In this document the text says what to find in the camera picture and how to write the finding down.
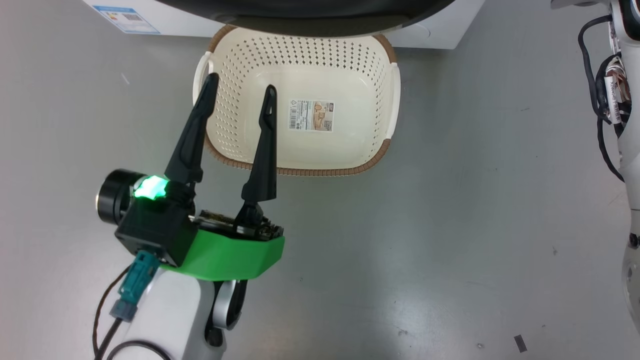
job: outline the white basket handle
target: white basket handle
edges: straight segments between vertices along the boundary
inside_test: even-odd
[[[204,69],[209,68],[209,74],[213,72],[213,59],[211,58],[211,52],[207,51],[202,55],[196,67],[196,74],[193,76],[193,104],[196,104],[198,96],[200,95],[200,89],[202,88],[202,79],[204,78]]]
[[[400,110],[400,90],[402,84],[400,82],[400,69],[398,64],[391,63],[391,76],[393,77],[393,91],[394,95],[391,99],[391,119],[389,119],[389,128],[387,129],[387,138],[391,139],[396,130],[396,123],[398,121],[398,111]]]

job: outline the sticker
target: sticker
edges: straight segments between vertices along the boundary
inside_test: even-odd
[[[94,6],[94,8],[127,34],[160,34],[160,31],[151,26],[136,10],[111,6]]]
[[[333,131],[333,101],[289,101],[289,129],[302,131]]]

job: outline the laundry basket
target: laundry basket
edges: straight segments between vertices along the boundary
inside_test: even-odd
[[[227,165],[251,168],[268,85],[278,94],[279,174],[358,174],[389,147],[400,71],[382,35],[301,38],[225,26],[198,64],[194,103],[214,71],[220,82],[205,143]]]

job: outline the floor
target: floor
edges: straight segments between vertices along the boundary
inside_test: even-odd
[[[625,189],[600,157],[576,43],[603,13],[487,0],[456,50],[398,49],[389,152],[358,176],[278,178],[263,208],[285,253],[250,282],[225,358],[637,357]],[[95,305],[131,260],[95,192],[114,168],[163,171],[206,44],[122,34],[79,1],[3,8],[2,358],[92,356]],[[604,29],[587,45],[609,53]],[[248,173],[203,168],[200,205],[236,213]]]

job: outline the washing machine door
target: washing machine door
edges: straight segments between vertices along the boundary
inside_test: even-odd
[[[409,26],[454,0],[158,0],[206,19],[268,33],[349,37]]]

